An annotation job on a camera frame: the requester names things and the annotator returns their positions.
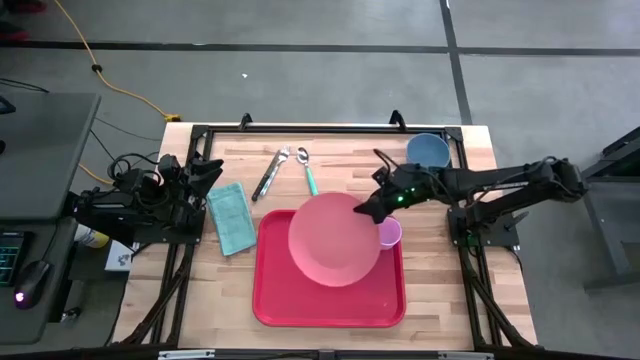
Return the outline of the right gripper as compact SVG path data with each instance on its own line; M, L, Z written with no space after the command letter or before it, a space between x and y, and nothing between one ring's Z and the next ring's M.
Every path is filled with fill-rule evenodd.
M382 195L371 195L353 210L360 214L370 214L374 223L380 224L393 213L393 205L414 205L434 197L435 188L429 175L397 169L387 177L382 186Z

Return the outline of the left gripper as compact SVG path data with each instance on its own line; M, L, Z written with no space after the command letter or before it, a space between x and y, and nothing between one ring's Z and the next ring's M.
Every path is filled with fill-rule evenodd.
M159 159L162 188L171 204L194 205L195 196L203 198L223 172L221 159L194 159L181 166L177 157L165 154Z

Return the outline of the pink plastic mug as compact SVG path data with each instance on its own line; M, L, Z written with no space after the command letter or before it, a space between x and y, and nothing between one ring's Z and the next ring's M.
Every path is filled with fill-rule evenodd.
M379 241L382 250L390 250L402 238L402 227L400 222L394 217L386 217L385 220L378 225Z

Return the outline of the teal cloth napkin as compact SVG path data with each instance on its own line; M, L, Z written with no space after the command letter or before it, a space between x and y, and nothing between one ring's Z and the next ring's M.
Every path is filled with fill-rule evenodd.
M223 256L231 256L256 244L256 232L245 196L238 182L212 188L207 194Z

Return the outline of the pink plastic plate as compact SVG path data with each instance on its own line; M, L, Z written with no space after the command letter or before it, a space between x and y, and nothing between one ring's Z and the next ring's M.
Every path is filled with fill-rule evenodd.
M345 193L309 198L295 211L288 246L295 265L314 282L344 287L364 278L381 245L373 220L354 211L360 201Z

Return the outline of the black-handled table knife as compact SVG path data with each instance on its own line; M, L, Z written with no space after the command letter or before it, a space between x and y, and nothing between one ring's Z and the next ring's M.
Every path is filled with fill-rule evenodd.
M279 159L279 152L277 152L273 159L271 160L271 163L269 164L269 166L267 167L265 173L263 174L260 182L258 183L257 187L255 188L252 196L251 196L251 200L253 202L256 202L260 196L261 191L263 190L264 186L267 183L267 180L269 179L269 177L271 176L271 173L273 172L274 167L276 166L277 162Z

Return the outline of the blue plastic bowl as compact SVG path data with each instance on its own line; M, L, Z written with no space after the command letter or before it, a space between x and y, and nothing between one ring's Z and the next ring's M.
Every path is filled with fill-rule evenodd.
M406 146L408 163L422 167L447 167L451 161L447 143L434 134L421 133L413 136Z

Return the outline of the teal-handled metal spoon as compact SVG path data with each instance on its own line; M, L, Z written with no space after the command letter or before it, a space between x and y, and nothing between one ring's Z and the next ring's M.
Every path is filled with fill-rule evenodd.
M318 188L309 165L309 153L304 147L297 149L297 160L305 168L306 179L311 195L316 196L318 194Z

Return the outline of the light blue-handled fork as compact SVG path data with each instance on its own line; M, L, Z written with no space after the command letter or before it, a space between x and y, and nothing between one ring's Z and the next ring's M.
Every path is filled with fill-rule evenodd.
M281 166L282 163L284 163L288 159L289 154L290 154L290 147L288 145L283 146L277 152L277 154L275 155L275 159L272 161L272 165L267 170L267 181L259 193L260 196L266 195L271 183L273 182L277 174L277 171L279 170L279 167Z

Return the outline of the red plastic tray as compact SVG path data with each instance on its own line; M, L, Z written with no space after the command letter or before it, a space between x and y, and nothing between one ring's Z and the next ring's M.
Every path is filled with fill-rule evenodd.
M383 250L369 274L345 287L307 278L288 249L295 212L275 210L260 222L252 308L272 327L387 328L406 312L402 246Z

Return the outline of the yellow and white bottle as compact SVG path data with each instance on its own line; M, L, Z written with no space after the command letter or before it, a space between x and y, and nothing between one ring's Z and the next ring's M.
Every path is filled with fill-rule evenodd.
M80 245L90 248L102 248L106 246L110 238L94 229L91 229L85 225L79 225L74 235L74 241Z

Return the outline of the grey office desk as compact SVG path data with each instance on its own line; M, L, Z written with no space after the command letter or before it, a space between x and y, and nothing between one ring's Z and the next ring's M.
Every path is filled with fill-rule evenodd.
M15 107L0 114L0 233L25 234L18 272L38 260L50 265L30 309L0 285L0 346L38 342L53 316L77 229L63 207L100 102L90 93L0 95Z

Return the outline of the black computer mouse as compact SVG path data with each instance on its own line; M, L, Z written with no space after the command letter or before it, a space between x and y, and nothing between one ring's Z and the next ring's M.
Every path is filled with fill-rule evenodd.
M14 304L18 309L31 309L39 302L50 270L50 263L37 260L21 271L14 284Z

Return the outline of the backlit computer keyboard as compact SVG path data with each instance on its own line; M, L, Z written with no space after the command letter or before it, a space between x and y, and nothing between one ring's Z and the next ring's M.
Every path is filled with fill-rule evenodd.
M11 286L17 276L25 243L24 232L0 232L0 286Z

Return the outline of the grey metal stand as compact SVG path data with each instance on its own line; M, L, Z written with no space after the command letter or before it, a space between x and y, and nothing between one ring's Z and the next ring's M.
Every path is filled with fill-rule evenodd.
M612 267L584 289L640 284L640 126L606 146L583 175L589 185L584 203Z

